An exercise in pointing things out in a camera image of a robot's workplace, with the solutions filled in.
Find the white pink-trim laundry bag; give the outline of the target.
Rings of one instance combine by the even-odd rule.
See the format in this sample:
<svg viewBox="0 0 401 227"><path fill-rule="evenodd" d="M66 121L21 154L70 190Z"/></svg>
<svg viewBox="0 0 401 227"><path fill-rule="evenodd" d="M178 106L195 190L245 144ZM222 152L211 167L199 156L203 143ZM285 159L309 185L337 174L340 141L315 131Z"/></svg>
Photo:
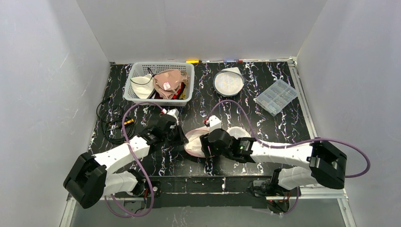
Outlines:
<svg viewBox="0 0 401 227"><path fill-rule="evenodd" d="M184 145L184 150L191 156L206 158L205 154L201 150L201 140L200 136L205 135L209 132L209 127L203 126L194 130L189 131L185 134L188 139L188 143ZM231 127L226 130L229 135L235 137L236 139L240 137L250 137L251 135L241 127Z"/></svg>

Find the bright red bra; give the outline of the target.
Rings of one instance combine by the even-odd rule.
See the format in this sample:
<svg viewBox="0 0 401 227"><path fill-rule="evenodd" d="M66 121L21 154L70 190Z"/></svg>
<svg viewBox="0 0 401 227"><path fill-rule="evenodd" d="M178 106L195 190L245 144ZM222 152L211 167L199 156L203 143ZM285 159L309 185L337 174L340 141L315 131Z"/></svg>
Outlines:
<svg viewBox="0 0 401 227"><path fill-rule="evenodd" d="M178 95L175 97L178 100L182 100L185 98L185 88L181 88L178 92Z"/></svg>

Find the beige pink bra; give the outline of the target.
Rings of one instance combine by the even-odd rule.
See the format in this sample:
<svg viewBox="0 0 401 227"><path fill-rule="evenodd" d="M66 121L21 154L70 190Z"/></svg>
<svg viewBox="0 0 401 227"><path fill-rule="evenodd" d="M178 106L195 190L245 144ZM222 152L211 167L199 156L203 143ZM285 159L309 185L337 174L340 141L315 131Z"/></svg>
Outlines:
<svg viewBox="0 0 401 227"><path fill-rule="evenodd" d="M176 99L181 88L188 85L189 75L186 71L165 70L154 76L154 88L162 99Z"/></svg>

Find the black bra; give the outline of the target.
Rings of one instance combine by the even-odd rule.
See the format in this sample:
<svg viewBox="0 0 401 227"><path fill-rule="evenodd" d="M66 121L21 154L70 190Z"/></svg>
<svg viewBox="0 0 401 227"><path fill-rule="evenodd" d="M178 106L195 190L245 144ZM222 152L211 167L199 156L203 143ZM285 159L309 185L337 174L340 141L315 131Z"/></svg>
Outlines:
<svg viewBox="0 0 401 227"><path fill-rule="evenodd" d="M134 94L140 99L153 99L156 90L154 88L155 74L150 67L147 67L148 74L145 76L132 77L130 79Z"/></svg>

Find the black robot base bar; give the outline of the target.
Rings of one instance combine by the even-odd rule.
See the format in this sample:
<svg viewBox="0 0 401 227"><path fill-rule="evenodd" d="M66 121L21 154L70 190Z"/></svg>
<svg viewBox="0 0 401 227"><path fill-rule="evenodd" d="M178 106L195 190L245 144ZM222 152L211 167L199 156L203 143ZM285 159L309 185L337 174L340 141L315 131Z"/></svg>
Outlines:
<svg viewBox="0 0 401 227"><path fill-rule="evenodd" d="M284 212L296 191L263 196L259 186L269 180L262 176L152 176L154 208L167 207L251 207Z"/></svg>

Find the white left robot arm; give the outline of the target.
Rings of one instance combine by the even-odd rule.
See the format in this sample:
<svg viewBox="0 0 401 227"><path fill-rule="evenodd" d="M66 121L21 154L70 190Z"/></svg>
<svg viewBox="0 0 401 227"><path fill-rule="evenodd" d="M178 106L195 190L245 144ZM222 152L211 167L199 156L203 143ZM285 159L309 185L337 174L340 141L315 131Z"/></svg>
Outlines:
<svg viewBox="0 0 401 227"><path fill-rule="evenodd" d="M95 205L102 197L119 192L137 193L146 187L145 176L134 170L118 173L122 167L169 146L187 142L178 122L177 109L169 110L155 124L146 127L128 144L91 155L81 154L63 182L63 187L82 208Z"/></svg>

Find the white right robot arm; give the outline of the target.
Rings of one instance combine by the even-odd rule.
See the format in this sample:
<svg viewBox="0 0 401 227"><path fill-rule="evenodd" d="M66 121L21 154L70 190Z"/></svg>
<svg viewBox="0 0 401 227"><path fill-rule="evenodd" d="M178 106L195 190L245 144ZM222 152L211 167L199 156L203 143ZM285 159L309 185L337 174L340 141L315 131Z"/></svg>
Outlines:
<svg viewBox="0 0 401 227"><path fill-rule="evenodd" d="M328 141L313 140L305 144L262 145L252 137L231 136L215 129L200 136L201 150L206 157L223 155L239 163L281 163L290 169L275 170L268 189L290 191L299 186L320 184L343 189L347 155Z"/></svg>

